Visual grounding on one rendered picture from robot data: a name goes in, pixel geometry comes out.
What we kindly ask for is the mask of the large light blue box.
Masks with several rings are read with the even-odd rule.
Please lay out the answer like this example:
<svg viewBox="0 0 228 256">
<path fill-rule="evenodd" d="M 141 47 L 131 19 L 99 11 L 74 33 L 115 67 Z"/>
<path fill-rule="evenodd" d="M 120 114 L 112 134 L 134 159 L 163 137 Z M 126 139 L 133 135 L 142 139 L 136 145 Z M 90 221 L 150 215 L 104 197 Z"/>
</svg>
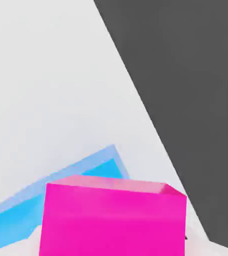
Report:
<svg viewBox="0 0 228 256">
<path fill-rule="evenodd" d="M 42 223 L 46 184 L 72 175 L 127 179 L 114 145 L 39 179 L 0 203 L 0 248 L 28 238 Z"/>
</svg>

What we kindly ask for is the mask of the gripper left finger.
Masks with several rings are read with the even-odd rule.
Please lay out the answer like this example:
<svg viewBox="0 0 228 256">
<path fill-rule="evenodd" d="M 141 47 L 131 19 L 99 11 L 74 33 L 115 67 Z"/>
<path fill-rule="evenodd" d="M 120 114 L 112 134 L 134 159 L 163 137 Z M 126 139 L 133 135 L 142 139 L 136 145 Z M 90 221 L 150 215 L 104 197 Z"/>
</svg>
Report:
<svg viewBox="0 0 228 256">
<path fill-rule="evenodd" d="M 42 225 L 24 240 L 0 248 L 0 256 L 39 256 Z"/>
</svg>

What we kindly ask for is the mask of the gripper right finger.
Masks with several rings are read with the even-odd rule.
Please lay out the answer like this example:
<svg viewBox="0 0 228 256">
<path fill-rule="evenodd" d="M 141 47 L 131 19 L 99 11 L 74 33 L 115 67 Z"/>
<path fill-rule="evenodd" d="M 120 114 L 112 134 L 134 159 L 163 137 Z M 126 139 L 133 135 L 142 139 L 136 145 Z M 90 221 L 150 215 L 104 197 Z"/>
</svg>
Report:
<svg viewBox="0 0 228 256">
<path fill-rule="evenodd" d="M 228 256 L 228 247 L 208 239 L 201 224 L 186 223 L 185 256 Z"/>
</svg>

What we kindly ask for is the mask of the small magenta cube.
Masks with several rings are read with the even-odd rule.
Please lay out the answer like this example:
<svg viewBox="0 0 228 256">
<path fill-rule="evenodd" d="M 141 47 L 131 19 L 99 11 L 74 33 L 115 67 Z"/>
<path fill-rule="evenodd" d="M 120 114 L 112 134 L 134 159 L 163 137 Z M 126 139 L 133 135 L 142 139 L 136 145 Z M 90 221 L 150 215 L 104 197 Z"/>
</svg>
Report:
<svg viewBox="0 0 228 256">
<path fill-rule="evenodd" d="M 186 206 L 162 182 L 74 175 L 48 183 L 39 256 L 185 256 Z"/>
</svg>

